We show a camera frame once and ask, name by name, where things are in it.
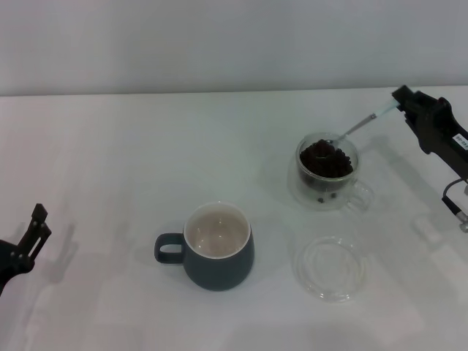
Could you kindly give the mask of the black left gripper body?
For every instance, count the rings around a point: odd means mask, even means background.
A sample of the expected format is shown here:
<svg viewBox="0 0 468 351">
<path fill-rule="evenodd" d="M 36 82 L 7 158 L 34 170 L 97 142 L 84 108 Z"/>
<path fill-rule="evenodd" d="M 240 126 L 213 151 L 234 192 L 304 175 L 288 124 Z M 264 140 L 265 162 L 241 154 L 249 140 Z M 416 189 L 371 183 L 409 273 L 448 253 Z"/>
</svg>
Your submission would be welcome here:
<svg viewBox="0 0 468 351">
<path fill-rule="evenodd" d="M 7 283 L 15 276 L 31 271 L 31 259 L 18 244 L 1 240 L 1 289 L 2 293 Z"/>
</svg>

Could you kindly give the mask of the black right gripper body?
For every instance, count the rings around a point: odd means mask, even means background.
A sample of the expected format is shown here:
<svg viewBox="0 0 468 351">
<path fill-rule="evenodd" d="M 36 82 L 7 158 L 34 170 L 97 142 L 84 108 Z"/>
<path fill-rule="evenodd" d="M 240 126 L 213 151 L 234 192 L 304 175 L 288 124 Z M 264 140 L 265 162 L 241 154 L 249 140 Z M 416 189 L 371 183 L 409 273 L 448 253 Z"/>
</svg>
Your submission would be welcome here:
<svg viewBox="0 0 468 351">
<path fill-rule="evenodd" d="M 452 106 L 440 97 L 429 109 L 429 149 L 460 178 L 467 179 L 467 131 L 457 122 Z"/>
</svg>

